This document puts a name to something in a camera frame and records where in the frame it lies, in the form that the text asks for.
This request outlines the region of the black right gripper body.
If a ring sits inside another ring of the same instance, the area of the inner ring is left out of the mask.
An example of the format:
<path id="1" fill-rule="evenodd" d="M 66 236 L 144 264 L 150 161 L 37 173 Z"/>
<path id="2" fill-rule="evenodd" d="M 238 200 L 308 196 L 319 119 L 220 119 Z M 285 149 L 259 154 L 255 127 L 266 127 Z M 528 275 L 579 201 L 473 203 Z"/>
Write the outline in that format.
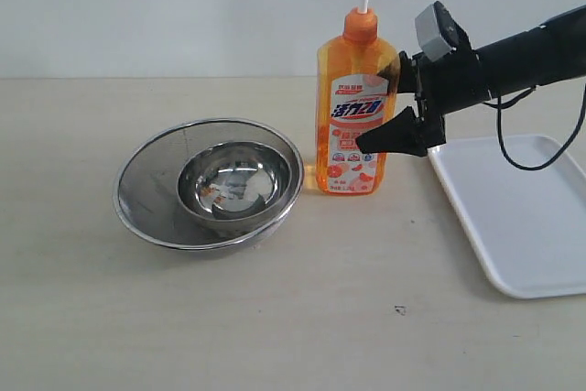
<path id="1" fill-rule="evenodd" d="M 424 52 L 399 52 L 399 93 L 412 93 L 416 106 L 397 115 L 401 148 L 430 148 L 446 142 L 445 116 L 496 95 L 494 61 L 475 49 L 467 33 L 455 30 L 455 46 L 439 60 Z"/>

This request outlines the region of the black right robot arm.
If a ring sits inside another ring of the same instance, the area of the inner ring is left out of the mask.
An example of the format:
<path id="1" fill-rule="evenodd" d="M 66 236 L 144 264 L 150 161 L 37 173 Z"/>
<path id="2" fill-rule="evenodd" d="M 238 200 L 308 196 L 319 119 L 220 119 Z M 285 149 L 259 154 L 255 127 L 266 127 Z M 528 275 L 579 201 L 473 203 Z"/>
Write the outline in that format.
<path id="1" fill-rule="evenodd" d="M 364 153 L 424 157 L 445 143 L 447 114 L 585 74 L 582 6 L 478 49 L 440 1 L 416 17 L 415 30 L 420 51 L 400 52 L 397 90 L 417 105 L 358 136 Z"/>

